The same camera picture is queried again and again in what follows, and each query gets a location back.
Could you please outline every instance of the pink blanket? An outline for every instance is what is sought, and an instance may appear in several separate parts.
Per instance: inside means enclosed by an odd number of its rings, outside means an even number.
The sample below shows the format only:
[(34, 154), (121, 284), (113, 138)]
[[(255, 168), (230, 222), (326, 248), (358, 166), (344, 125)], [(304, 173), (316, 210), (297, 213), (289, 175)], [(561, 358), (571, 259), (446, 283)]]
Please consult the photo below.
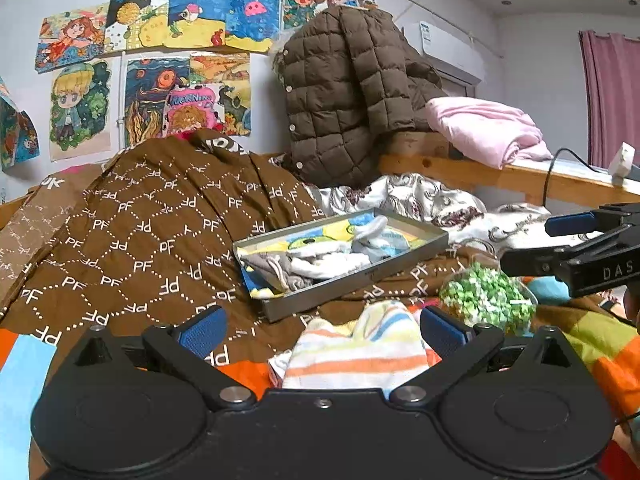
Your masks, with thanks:
[(492, 168), (501, 170), (518, 158), (552, 158), (531, 117), (501, 103), (437, 97), (427, 103), (427, 119), (465, 156)]

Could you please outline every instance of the blue gripper pad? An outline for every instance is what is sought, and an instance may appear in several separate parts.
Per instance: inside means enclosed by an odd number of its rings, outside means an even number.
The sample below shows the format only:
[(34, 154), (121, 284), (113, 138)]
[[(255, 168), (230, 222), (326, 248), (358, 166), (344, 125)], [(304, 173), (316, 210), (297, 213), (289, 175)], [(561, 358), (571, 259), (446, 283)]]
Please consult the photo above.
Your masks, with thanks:
[(213, 306), (178, 327), (178, 344), (196, 354), (200, 359), (207, 357), (226, 335), (226, 312)]
[(427, 344), (443, 359), (464, 346), (473, 331), (436, 306), (427, 305), (420, 314), (420, 332)]

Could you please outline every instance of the metal bolt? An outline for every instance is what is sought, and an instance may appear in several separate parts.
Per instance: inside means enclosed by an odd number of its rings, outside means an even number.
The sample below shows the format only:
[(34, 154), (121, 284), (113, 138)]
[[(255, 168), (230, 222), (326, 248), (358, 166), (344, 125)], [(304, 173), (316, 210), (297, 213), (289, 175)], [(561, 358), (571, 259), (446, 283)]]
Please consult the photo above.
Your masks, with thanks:
[(245, 402), (251, 397), (251, 391), (244, 386), (227, 386), (220, 391), (220, 399), (238, 404), (239, 402)]
[(396, 390), (396, 397), (403, 402), (418, 402), (427, 396), (427, 392), (420, 386), (400, 386)]
[(332, 406), (332, 402), (329, 399), (316, 399), (314, 404), (321, 410), (326, 410)]

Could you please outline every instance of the curtain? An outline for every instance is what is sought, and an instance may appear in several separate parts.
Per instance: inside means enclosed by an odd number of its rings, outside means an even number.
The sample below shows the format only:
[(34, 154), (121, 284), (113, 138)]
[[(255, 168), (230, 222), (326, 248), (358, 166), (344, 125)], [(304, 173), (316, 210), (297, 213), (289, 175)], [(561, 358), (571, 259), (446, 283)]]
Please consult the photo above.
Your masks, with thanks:
[(622, 142), (640, 162), (640, 41), (580, 33), (589, 109), (589, 163), (607, 168)]

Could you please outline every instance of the brown puffer jacket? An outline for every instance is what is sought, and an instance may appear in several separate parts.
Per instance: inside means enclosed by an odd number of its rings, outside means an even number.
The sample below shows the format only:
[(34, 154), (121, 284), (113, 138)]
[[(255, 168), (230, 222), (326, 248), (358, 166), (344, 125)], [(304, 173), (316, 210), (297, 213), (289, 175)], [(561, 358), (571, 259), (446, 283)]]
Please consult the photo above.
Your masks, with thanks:
[(446, 95), (438, 73), (382, 10), (331, 7), (283, 54), (286, 167), (318, 187), (370, 184), (389, 134), (429, 131), (424, 105)]

